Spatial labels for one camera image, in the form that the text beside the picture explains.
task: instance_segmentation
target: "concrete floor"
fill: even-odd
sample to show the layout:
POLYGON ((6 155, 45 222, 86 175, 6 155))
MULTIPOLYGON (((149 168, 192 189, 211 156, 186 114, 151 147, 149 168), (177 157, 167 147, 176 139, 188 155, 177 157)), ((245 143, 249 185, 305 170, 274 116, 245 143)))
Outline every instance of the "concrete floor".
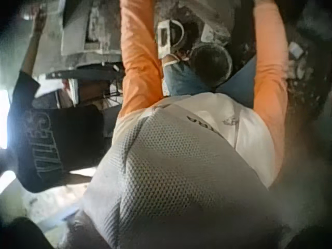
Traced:
MULTIPOLYGON (((242 7, 248 5, 245 1, 242 1, 242 7)), ((238 27, 240 24, 241 22, 238 22, 237 18, 235 18, 235 33, 239 32, 238 27)), ((27 37, 30 34, 30 30, 30 22, 14 20, 7 35, 2 36, 1 39, 0 88, 5 88, 10 93, 15 86, 18 71, 27 47, 27 37)), ((245 37, 246 35, 241 36, 244 42, 246 41, 245 37)), ((234 49, 230 49, 231 52, 241 47, 243 42, 234 42, 234 44, 238 47, 235 46, 234 49)), ((250 52, 247 52, 245 57, 247 56, 249 59, 250 56, 248 56, 248 54, 250 54, 250 52)), ((49 53, 45 50, 41 52, 39 56, 48 57, 49 62, 52 62, 52 57, 50 57, 49 53)), ((239 65, 241 60, 243 61, 241 63, 245 63, 246 61, 246 58, 238 58, 238 54, 233 54, 233 56, 239 61, 239 65)), ((328 129, 332 129, 332 126, 321 127, 322 126, 319 126, 319 128, 316 129, 317 133, 327 134, 331 132, 331 130, 328 129)), ((305 227, 312 225, 324 225, 328 228, 332 227, 332 163, 329 161, 330 158, 328 158, 330 154, 321 153, 324 150, 330 149, 327 147, 330 145, 321 142, 319 135, 316 136, 316 133, 313 131, 314 127, 312 122, 308 122, 305 125, 305 129, 293 134, 293 138, 295 139, 292 139, 292 142, 290 142, 287 147, 283 170, 278 181, 271 189, 272 194, 280 204, 284 223, 288 226, 284 243, 305 227)), ((14 183, 10 188, 11 190, 9 189, 8 191, 15 193, 15 195, 10 194, 10 200, 8 199, 7 201, 3 201, 2 199, 1 203, 3 209, 11 209, 10 212, 12 212, 12 208, 8 207, 15 206, 15 214, 25 215, 30 212, 30 216, 32 217, 31 210, 27 212, 25 210, 26 205, 19 199, 19 196, 22 195, 20 185, 14 183)), ((68 199, 73 200, 70 195, 71 193, 69 193, 68 199)), ((32 206, 36 205, 37 202, 33 202, 34 201, 30 202, 32 206)))

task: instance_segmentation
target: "debris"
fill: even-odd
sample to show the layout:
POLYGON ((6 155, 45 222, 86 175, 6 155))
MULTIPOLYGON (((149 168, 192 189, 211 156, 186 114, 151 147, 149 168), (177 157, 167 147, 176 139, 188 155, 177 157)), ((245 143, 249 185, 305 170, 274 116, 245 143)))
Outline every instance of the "debris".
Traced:
POLYGON ((288 62, 287 79, 296 79, 295 61, 293 60, 288 62))
POLYGON ((306 65, 307 65, 307 58, 302 57, 298 63, 297 69, 296 69, 296 75, 298 79, 303 79, 305 73, 306 73, 306 65))
POLYGON ((214 41, 214 31, 208 24, 204 25, 201 41, 203 43, 212 43, 214 41))
POLYGON ((298 60, 304 53, 304 50, 294 41, 289 44, 289 52, 298 60))
POLYGON ((217 29, 213 29, 210 25, 205 24, 201 36, 203 43, 219 43, 222 46, 228 44, 230 40, 230 33, 228 29, 221 24, 217 29))
POLYGON ((305 74, 305 81, 308 81, 309 79, 311 79, 313 72, 314 72, 313 68, 311 68, 311 67, 307 68, 306 74, 305 74))

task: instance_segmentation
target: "black t-shirt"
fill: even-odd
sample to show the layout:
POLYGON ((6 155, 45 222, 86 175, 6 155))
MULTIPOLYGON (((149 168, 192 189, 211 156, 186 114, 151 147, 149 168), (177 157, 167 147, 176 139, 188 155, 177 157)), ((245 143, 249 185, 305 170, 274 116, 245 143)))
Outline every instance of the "black t-shirt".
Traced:
POLYGON ((98 165, 105 152, 103 116, 95 106, 35 109, 38 88, 21 72, 8 114, 8 147, 18 157, 17 177, 30 192, 62 185, 65 173, 98 165))

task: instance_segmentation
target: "person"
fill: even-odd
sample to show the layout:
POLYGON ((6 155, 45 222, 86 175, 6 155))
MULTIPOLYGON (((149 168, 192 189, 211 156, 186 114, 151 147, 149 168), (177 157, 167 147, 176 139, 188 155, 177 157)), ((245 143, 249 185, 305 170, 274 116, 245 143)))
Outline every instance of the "person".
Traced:
POLYGON ((33 107, 39 84, 31 75, 45 22, 46 15, 39 9, 12 96, 7 121, 8 148, 0 149, 0 174, 14 171, 30 192, 90 182, 91 177, 70 171, 98 165, 110 147, 111 139, 105 135, 113 131, 120 111, 120 106, 104 112, 94 105, 63 109, 33 107))
POLYGON ((209 92, 173 56, 162 60, 164 98, 154 1, 120 7, 123 106, 80 225, 110 248, 277 248, 283 224, 268 188, 283 161, 288 60, 277 5, 255 0, 253 109, 209 92))

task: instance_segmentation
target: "hand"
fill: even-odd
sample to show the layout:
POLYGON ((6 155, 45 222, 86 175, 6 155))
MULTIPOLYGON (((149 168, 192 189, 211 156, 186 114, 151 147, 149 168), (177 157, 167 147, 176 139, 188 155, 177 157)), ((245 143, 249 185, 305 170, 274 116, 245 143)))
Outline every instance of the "hand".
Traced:
POLYGON ((46 17, 45 10, 38 8, 34 16, 33 35, 42 35, 46 23, 46 17))

